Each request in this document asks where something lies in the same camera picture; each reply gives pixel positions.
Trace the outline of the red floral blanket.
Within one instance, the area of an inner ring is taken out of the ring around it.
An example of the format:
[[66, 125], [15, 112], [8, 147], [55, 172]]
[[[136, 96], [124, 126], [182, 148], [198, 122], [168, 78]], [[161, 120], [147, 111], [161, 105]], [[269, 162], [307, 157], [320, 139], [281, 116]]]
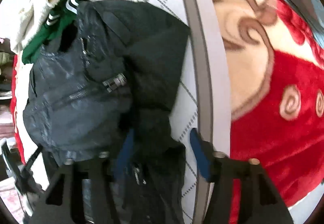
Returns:
[[[1, 1], [9, 37], [23, 0]], [[323, 185], [323, 47], [284, 0], [68, 0], [75, 19], [33, 64], [15, 54], [14, 119], [43, 193], [68, 159], [115, 160], [119, 223], [204, 223], [214, 185], [190, 143], [258, 159], [304, 223]], [[28, 193], [27, 220], [41, 195]]]

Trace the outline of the hanging clothes on rack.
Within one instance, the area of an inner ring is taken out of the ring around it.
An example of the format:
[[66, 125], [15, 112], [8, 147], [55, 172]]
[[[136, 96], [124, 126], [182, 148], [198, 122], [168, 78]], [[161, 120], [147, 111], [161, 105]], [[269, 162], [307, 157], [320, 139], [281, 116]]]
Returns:
[[14, 136], [13, 117], [10, 109], [15, 53], [8, 38], [1, 38], [1, 139]]

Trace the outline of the white fluffy folded garment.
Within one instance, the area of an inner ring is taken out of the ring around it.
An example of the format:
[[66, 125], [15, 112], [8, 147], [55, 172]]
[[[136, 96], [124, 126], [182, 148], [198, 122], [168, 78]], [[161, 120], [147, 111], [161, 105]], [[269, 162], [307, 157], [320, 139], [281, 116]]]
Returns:
[[47, 19], [49, 12], [60, 0], [23, 0], [13, 18], [9, 31], [11, 51], [18, 54], [33, 39]]

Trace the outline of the green striped folded garment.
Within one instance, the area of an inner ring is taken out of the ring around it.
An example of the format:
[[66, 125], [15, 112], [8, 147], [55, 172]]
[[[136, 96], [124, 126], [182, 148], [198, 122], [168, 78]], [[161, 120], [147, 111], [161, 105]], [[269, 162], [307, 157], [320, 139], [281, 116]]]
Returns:
[[52, 8], [39, 31], [23, 49], [22, 63], [33, 64], [43, 44], [53, 40], [75, 19], [75, 14], [66, 8], [68, 0], [59, 0]]

